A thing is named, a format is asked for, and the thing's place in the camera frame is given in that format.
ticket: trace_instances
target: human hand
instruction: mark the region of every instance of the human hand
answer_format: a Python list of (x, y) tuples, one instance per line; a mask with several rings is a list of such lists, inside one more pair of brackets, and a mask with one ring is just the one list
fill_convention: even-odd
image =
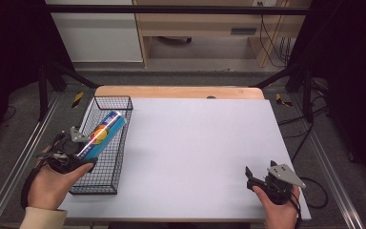
[(92, 166), (92, 163), (84, 164), (64, 175), (55, 172), (49, 165), (43, 166), (31, 184), (28, 195), (29, 207), (57, 210), (72, 185)]
[[(266, 195), (266, 193), (259, 187), (253, 187), (254, 192), (257, 194), (261, 204), (266, 212), (266, 228), (268, 229), (292, 229), (295, 228), (297, 211), (290, 201), (287, 201), (283, 205), (275, 205)], [(299, 188), (293, 185), (293, 194), (296, 199), (299, 199)], [(295, 197), (292, 196), (292, 200), (297, 203)]]

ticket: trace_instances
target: black wire basket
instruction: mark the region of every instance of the black wire basket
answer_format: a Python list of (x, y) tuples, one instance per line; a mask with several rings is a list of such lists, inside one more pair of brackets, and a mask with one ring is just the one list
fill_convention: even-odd
[(116, 195), (123, 164), (124, 144), (132, 116), (132, 101), (129, 96), (106, 96), (93, 98), (85, 113), (79, 132), (90, 135), (110, 112), (121, 113), (127, 123), (99, 155), (91, 173), (81, 177), (71, 187), (73, 195)]

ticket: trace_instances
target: sleeve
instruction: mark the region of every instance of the sleeve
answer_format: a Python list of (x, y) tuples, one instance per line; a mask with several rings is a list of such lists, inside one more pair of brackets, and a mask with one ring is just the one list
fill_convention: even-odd
[(66, 216), (67, 211), (27, 207), (20, 229), (59, 229), (62, 228)]

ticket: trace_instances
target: white cabinet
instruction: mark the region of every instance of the white cabinet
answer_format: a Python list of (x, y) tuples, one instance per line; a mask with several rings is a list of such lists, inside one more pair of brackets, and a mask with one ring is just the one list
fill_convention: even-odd
[[(46, 0), (47, 4), (131, 5), (131, 0)], [(52, 13), (72, 62), (142, 62), (135, 16)]]

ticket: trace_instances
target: white table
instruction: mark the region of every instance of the white table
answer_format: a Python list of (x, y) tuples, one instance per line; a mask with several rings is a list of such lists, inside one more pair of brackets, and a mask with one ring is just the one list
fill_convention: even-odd
[[(118, 194), (67, 195), (68, 218), (128, 221), (262, 221), (245, 166), (293, 168), (270, 102), (132, 98)], [(311, 215), (301, 195), (304, 219)]]

